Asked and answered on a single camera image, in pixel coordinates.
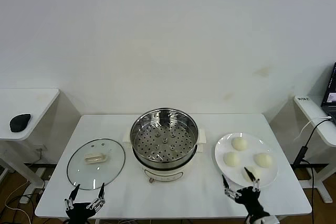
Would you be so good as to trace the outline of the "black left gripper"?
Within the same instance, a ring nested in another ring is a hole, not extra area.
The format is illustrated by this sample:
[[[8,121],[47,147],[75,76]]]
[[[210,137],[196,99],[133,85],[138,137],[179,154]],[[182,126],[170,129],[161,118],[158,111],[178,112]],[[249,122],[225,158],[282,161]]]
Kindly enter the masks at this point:
[[[74,203],[80,187],[78,184],[75,189],[71,191],[69,197],[64,199],[66,214],[68,216],[68,219],[65,220],[65,223],[88,223],[88,219],[93,217],[106,202],[104,199],[104,186],[105,183],[102,183],[98,198],[96,198],[93,202]]]

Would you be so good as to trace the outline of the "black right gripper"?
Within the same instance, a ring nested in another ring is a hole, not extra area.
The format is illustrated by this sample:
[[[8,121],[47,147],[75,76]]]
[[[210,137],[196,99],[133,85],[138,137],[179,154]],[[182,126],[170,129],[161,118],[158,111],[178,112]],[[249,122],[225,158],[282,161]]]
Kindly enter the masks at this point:
[[[247,167],[244,167],[244,170],[253,186],[245,187],[238,191],[232,190],[224,174],[222,174],[225,195],[231,199],[235,199],[236,203],[244,205],[251,218],[270,216],[268,212],[264,211],[263,206],[258,200],[260,196],[259,178],[257,179]]]

